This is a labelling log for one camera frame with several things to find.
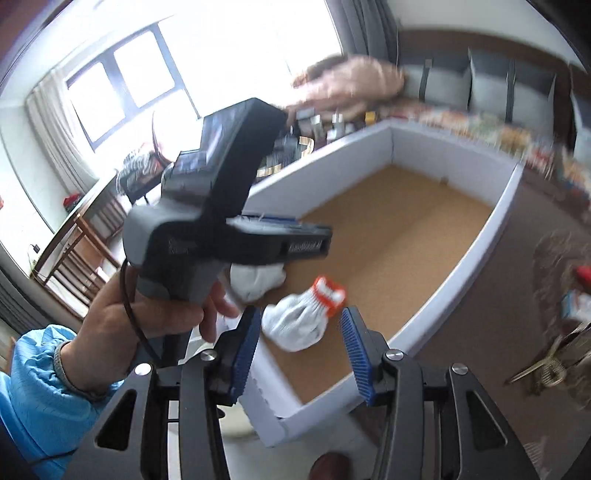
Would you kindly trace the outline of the person left hand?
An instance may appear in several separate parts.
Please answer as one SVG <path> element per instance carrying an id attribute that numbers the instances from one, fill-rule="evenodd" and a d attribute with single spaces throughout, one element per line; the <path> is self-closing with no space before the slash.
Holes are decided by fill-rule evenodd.
<path id="1" fill-rule="evenodd" d="M 205 341 L 216 339 L 219 315 L 235 318 L 239 311 L 225 299 L 221 282 L 216 281 L 204 305 L 183 301 L 147 298 L 135 290 L 137 270 L 121 269 L 136 323 L 146 338 L 200 330 Z M 120 274 L 104 285 L 92 302 L 76 337 L 61 349 L 61 363 L 68 381 L 78 390 L 104 394 L 109 386 L 124 379 L 139 345 L 124 309 Z"/>

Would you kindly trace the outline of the blue sleeved left forearm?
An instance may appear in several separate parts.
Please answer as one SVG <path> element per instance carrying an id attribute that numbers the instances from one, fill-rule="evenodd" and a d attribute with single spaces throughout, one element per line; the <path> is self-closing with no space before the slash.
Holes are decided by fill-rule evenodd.
<path id="1" fill-rule="evenodd" d="M 112 383 L 102 396 L 69 389 L 56 351 L 75 336 L 61 325 L 27 332 L 16 342 L 11 372 L 1 374 L 1 419 L 24 459 L 39 462 L 33 471 L 41 479 L 62 478 L 69 452 L 122 385 Z"/>

